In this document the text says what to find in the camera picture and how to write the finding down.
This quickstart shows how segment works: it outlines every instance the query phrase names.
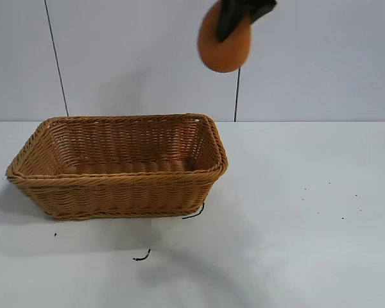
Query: woven basket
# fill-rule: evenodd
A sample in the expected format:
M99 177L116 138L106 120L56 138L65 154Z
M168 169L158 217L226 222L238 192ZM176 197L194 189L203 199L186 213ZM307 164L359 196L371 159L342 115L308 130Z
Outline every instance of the woven basket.
M205 115L56 117L6 176L56 219L178 216L200 208L227 164Z

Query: white wall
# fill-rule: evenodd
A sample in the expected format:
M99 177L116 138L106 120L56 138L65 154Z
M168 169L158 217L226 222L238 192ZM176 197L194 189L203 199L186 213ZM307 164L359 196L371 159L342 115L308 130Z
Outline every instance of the white wall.
M213 0L47 0L71 115L197 112L233 121L237 73L201 63Z
M234 119L196 50L213 0L47 0L71 115ZM238 121L385 121L385 0L280 0L253 27ZM0 120L65 115L44 0L0 0Z
M0 120L65 115L43 0L0 0Z
M385 0L279 0L240 84L239 121L385 121Z

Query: white tabletop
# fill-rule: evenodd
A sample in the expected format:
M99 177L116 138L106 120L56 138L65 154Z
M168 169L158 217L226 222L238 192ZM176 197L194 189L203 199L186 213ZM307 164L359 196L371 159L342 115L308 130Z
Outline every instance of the white tabletop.
M202 215L82 222L4 177L36 125L0 123L0 307L385 308L385 123L219 123Z

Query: orange sponge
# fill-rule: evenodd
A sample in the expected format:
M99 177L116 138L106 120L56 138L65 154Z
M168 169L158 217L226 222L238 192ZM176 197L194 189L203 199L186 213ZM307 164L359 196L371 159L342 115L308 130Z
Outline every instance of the orange sponge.
M248 58L252 22L250 16L246 15L233 32L220 42L215 34L220 12L221 1L218 1L204 17L198 35L198 52L209 69L228 73L240 68Z

